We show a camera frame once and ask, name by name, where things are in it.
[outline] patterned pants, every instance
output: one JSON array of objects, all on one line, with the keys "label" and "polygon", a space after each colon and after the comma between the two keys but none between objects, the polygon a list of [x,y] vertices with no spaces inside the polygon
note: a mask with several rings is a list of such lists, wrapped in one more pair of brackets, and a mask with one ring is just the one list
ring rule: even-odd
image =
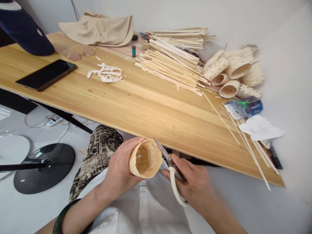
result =
[{"label": "patterned pants", "polygon": [[75,200],[87,184],[108,167],[112,154],[123,141],[123,137],[110,127],[99,125],[93,131],[88,151],[72,183],[69,202]]}]

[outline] beige cloth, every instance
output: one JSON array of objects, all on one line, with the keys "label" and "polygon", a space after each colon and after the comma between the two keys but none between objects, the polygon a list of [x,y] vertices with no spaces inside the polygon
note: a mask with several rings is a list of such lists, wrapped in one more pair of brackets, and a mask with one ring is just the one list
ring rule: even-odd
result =
[{"label": "beige cloth", "polygon": [[109,18],[89,11],[79,22],[59,23],[61,30],[72,40],[85,45],[122,47],[133,36],[133,17]]}]

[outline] hand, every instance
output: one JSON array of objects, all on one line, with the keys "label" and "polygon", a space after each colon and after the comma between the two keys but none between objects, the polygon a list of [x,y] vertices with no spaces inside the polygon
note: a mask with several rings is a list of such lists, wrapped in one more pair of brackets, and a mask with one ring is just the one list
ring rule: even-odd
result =
[{"label": "hand", "polygon": [[129,160],[132,150],[144,140],[146,138],[143,137],[127,140],[111,156],[106,176],[99,185],[100,190],[109,192],[111,201],[119,198],[143,180],[130,173]]},{"label": "hand", "polygon": [[[206,215],[207,209],[219,202],[211,186],[207,170],[204,167],[195,166],[186,159],[180,159],[175,154],[170,156],[187,179],[183,183],[175,178],[179,193],[199,214]],[[170,180],[168,170],[162,170],[162,173]]]}]

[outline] power strip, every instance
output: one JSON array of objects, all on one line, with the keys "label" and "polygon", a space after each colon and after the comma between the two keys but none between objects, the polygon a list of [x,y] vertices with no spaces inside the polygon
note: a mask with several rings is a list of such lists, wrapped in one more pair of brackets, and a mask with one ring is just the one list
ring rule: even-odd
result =
[{"label": "power strip", "polygon": [[62,119],[61,117],[56,117],[55,121],[50,120],[49,122],[47,122],[46,126],[47,127],[53,127],[54,125],[59,124],[60,122],[62,122],[64,119]]}]

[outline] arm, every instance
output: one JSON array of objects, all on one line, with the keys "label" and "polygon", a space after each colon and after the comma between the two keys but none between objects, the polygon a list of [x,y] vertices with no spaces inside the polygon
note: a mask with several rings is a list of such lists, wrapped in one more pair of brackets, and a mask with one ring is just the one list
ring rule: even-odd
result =
[{"label": "arm", "polygon": [[[131,151],[145,140],[136,137],[125,141],[111,156],[104,180],[94,187],[83,199],[73,205],[63,220],[63,234],[82,233],[95,218],[115,199],[132,189],[142,178],[130,174]],[[56,218],[36,234],[52,233]]]},{"label": "arm", "polygon": [[[187,179],[185,183],[175,179],[180,194],[209,223],[215,233],[247,234],[215,194],[207,170],[180,159],[175,154],[171,154],[171,158]],[[162,172],[170,180],[169,171]]]}]

